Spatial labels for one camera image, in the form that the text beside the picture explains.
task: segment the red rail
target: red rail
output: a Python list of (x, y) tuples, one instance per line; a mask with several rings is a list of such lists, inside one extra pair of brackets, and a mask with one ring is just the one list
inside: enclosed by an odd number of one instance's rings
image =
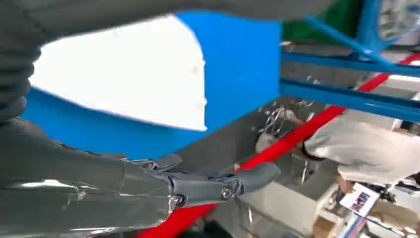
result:
[[(400, 63), (410, 64), (417, 59), (420, 59), (420, 54), (413, 54)], [(389, 76), (390, 74), (380, 74), (362, 85), (358, 90), (363, 92), (370, 92), (385, 82)], [(309, 135), (315, 133), (315, 131), (317, 131), (321, 126), (325, 125), (335, 117), (341, 115), (344, 111), (345, 108), (343, 107), (329, 107), (325, 111), (316, 115), (309, 122), (288, 133), (271, 147), (251, 158), (240, 169), (252, 168), (255, 165), (263, 162), (275, 161), (278, 157), (288, 152), (299, 142), (303, 141)], [(216, 206), (217, 204), (178, 209), (168, 218), (166, 222), (156, 228), (150, 228), (141, 232), (135, 236), (135, 238), (174, 238), (192, 226), (197, 219), (207, 214)]]

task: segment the metal screw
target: metal screw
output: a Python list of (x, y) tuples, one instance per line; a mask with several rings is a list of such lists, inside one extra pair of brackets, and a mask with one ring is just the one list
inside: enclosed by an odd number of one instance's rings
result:
[(184, 202), (184, 199), (180, 196), (176, 196), (173, 198), (175, 200), (176, 205), (181, 204), (182, 202)]
[(222, 190), (221, 196), (222, 196), (222, 200), (229, 200), (233, 196), (233, 191), (230, 188), (225, 187)]

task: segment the paper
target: paper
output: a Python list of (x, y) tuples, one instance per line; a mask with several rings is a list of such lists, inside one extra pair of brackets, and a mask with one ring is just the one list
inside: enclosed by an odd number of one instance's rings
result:
[(355, 192), (346, 194), (340, 204), (362, 217), (366, 217), (379, 198), (379, 193), (356, 183), (353, 187)]
[(30, 81), (88, 109), (202, 131), (204, 65), (194, 32), (169, 15), (48, 44)]

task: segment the white shirt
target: white shirt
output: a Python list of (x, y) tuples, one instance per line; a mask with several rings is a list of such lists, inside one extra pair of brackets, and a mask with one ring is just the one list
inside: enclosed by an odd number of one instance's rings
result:
[(341, 117), (321, 127), (305, 147), (338, 162), (346, 180), (394, 183), (420, 171), (420, 137)]

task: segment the blue metal beam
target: blue metal beam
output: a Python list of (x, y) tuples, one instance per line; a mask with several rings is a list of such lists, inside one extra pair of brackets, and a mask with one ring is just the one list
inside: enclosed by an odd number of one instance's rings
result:
[(335, 28), (325, 24), (322, 21), (314, 18), (313, 16), (305, 17), (305, 21), (309, 23), (312, 27), (328, 34), (333, 39), (337, 40), (338, 42), (343, 43), (346, 46), (349, 46), (357, 53), (371, 59), (374, 62), (385, 66), (392, 66), (393, 63), (384, 59), (381, 55), (377, 54), (376, 52), (372, 51), (371, 49), (365, 47), (364, 45), (358, 43), (357, 41), (351, 39), (350, 37), (344, 35), (343, 33), (337, 31)]
[(384, 66), (382, 64), (352, 59), (350, 57), (326, 57), (313, 54), (288, 52), (282, 52), (281, 56), (282, 60), (285, 61), (296, 61), (332, 67), (420, 77), (420, 67), (414, 65), (394, 64), (392, 66)]
[(281, 79), (281, 95), (338, 105), (386, 117), (420, 122), (420, 102), (339, 87)]

